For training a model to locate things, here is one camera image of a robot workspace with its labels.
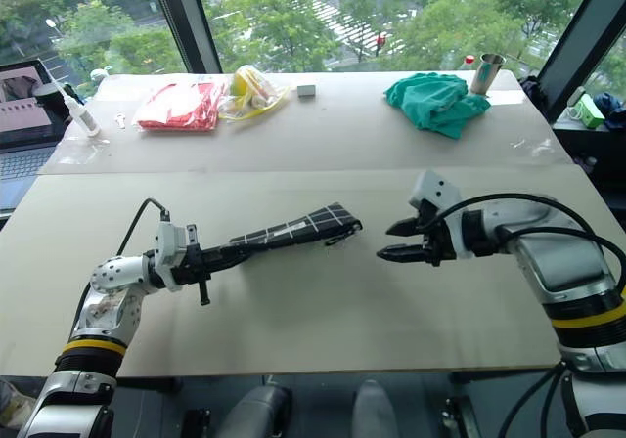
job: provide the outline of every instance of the green towel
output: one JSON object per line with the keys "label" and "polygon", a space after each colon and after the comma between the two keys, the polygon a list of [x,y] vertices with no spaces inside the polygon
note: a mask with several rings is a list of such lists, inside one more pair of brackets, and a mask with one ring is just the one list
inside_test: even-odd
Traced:
{"label": "green towel", "polygon": [[420,130],[460,138],[466,122],[491,107],[482,96],[469,95],[465,80],[452,74],[417,73],[401,79],[384,94]]}

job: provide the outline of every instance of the table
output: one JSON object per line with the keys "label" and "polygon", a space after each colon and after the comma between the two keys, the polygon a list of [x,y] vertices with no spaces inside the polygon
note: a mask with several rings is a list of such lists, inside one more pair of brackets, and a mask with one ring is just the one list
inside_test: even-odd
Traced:
{"label": "table", "polygon": [[[493,107],[471,121],[460,140],[418,131],[383,91],[410,72],[269,75],[276,83],[316,84],[314,98],[289,100],[271,113],[219,123],[211,133],[120,129],[150,91],[183,75],[112,76],[88,109],[103,131],[95,140],[71,125],[42,174],[411,169],[421,166],[568,163],[542,115],[510,71],[490,92]],[[470,81],[472,71],[459,71]]]}
{"label": "table", "polygon": [[[552,195],[598,234],[626,236],[573,165],[442,167],[464,197]],[[559,357],[548,318],[511,256],[392,264],[384,231],[411,216],[421,169],[40,176],[0,233],[0,374],[45,375],[92,268],[113,255],[140,201],[156,197],[204,247],[333,201],[365,230],[331,248],[260,254],[198,290],[146,298],[122,376],[530,368]],[[147,212],[127,254],[151,248]],[[612,270],[616,264],[609,260]]]}

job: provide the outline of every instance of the red plastic bag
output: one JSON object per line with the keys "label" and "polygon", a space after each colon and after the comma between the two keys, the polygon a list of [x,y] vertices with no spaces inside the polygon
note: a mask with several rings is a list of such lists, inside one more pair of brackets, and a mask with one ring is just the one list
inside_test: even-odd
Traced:
{"label": "red plastic bag", "polygon": [[212,130],[223,83],[172,83],[139,107],[134,122],[150,130]]}

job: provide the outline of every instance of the crosswalk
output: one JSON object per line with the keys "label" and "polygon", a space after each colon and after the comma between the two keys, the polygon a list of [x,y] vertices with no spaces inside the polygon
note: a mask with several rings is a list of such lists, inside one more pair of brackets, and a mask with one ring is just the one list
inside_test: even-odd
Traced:
{"label": "crosswalk", "polygon": [[[373,31],[367,23],[360,25],[351,24],[351,16],[345,16],[339,19],[340,11],[334,6],[320,0],[313,2],[313,9],[315,10],[317,18],[336,35],[339,42],[348,47],[358,47],[361,43],[361,38],[363,38],[364,54],[371,56],[376,53],[376,41],[379,34]],[[382,31],[380,34],[386,39],[385,51],[392,48],[394,52],[399,52],[404,47],[403,44],[394,42],[394,40],[390,38],[392,34],[386,31]]]}

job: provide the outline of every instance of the glass window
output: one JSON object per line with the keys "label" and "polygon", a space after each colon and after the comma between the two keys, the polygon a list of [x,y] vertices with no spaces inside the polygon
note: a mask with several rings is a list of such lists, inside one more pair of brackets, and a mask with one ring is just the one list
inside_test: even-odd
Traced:
{"label": "glass window", "polygon": [[186,71],[157,0],[0,0],[0,64],[35,58],[85,96],[108,72]]}
{"label": "glass window", "polygon": [[225,71],[458,69],[504,54],[537,72],[582,0],[202,0]]}
{"label": "glass window", "polygon": [[609,93],[620,103],[626,101],[626,33],[613,44],[584,87],[592,97]]}

